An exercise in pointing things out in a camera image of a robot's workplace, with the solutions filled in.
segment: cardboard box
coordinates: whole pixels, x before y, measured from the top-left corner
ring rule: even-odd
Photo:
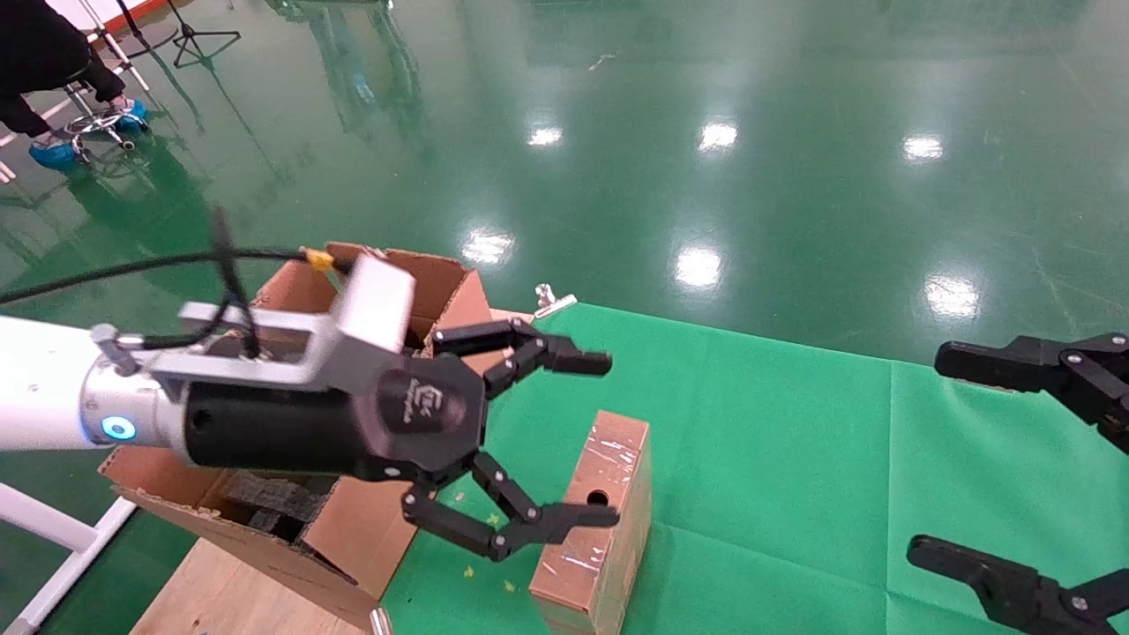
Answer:
[[[382,254],[343,243],[326,250],[344,260],[362,252],[383,255],[415,277],[410,331],[426,346],[422,355],[429,355],[436,330],[491,320],[478,272],[458,261],[397,250]],[[330,308],[336,293],[325,275],[304,262],[287,262],[255,304],[318,313]],[[500,360],[500,353],[467,358],[479,373]],[[406,482],[338,479],[321,511],[290,542],[246,527],[253,510],[220,495],[230,470],[186,466],[163,449],[119,447],[98,471],[114,481],[119,495],[207,538],[362,630],[415,534],[400,511]]]
[[[564,495],[620,511],[610,529],[577,528],[541,554],[530,593],[554,635],[616,635],[650,531],[646,421],[599,411]]]

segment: black cable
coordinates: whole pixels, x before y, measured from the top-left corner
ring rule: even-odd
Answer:
[[[194,343],[200,343],[219,330],[224,323],[224,313],[227,312],[227,307],[229,306],[231,306],[231,295],[225,293],[224,299],[219,303],[219,307],[212,314],[210,322],[186,336],[145,336],[141,338],[141,349],[186,348]]]
[[[306,260],[306,254],[298,250],[237,249],[237,250],[231,250],[231,256],[240,260]],[[60,280],[54,280],[52,282],[36,285],[34,287],[29,287],[26,289],[10,292],[7,294],[0,294],[0,305],[24,301],[41,295],[46,295],[70,287],[77,287],[79,285],[85,285],[87,282],[96,282],[98,280],[116,278],[119,276],[140,273],[142,271],[160,269],[164,267],[173,267],[176,264],[215,262],[215,260],[216,260],[215,252],[202,251],[196,253],[184,253],[180,255],[164,255],[159,258],[150,258],[148,260],[139,260],[137,262],[130,262],[126,264],[116,264],[114,267],[107,267],[105,269],[98,269],[96,271],[88,271],[86,273],[79,273],[78,276],[71,276],[70,278],[62,278]]]
[[[220,207],[212,208],[212,249],[216,254],[216,269],[219,271],[219,279],[227,290],[227,298],[236,307],[243,311],[247,320],[247,329],[243,337],[243,354],[248,359],[257,359],[262,353],[259,343],[259,328],[255,325],[255,316],[251,313],[251,303],[247,302],[247,292],[239,281],[239,275],[235,271],[235,247],[231,245],[231,233],[227,227],[227,217]]]

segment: open cardboard box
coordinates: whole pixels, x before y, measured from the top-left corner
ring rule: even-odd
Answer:
[[[409,330],[425,345],[421,355],[430,355],[436,330],[491,320],[478,271],[456,260],[345,243],[330,243],[326,251],[339,260],[379,255],[415,277]],[[320,313],[330,308],[336,293],[324,273],[294,261],[260,289],[255,305]],[[499,353],[466,362],[481,373],[500,359]],[[400,511],[406,482],[339,478],[318,514],[289,542],[246,527],[252,511],[221,496],[231,470],[187,466],[168,450],[126,446],[115,450],[98,471],[114,481],[122,497],[207,538],[361,629],[368,627],[369,612],[415,534]]]

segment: robotic arm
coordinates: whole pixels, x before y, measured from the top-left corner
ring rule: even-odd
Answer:
[[[1129,610],[1129,569],[1073,589],[1029,566],[931,536],[916,536],[914,566],[963,582],[988,619],[1030,635],[1118,635],[1110,618]]]
[[[1076,342],[1018,337],[1004,348],[951,341],[934,363],[946,377],[1019,392],[1047,391],[1129,454],[1129,343],[1121,333]]]
[[[0,451],[168,447],[205,467],[403,480],[404,517],[492,560],[560,543],[574,527],[613,527],[606,506],[536,505],[481,450],[490,400],[533,371],[604,375],[611,357],[520,320],[439,331],[434,359],[404,355],[414,279],[362,255],[330,313],[189,303],[189,327],[254,322],[263,351],[238,339],[145,350],[141,338],[0,316]],[[514,348],[476,375],[458,356]],[[496,530],[432,495],[466,472],[509,524]]]

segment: silver metal bracket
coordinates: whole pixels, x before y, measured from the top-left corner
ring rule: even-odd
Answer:
[[[388,619],[388,611],[384,610],[384,607],[375,608],[368,619],[373,626],[373,635],[393,635],[392,620]]]
[[[415,279],[387,261],[361,255],[349,282],[329,313],[294,313],[252,308],[265,340],[305,340],[297,363],[163,353],[147,371],[170,400],[178,400],[186,382],[213,382],[253,388],[316,392],[338,389],[351,394],[370,389],[390,366],[402,364],[404,336],[411,316]],[[209,323],[216,305],[190,302],[181,320],[193,329]],[[243,312],[228,308],[222,327],[246,324]]]

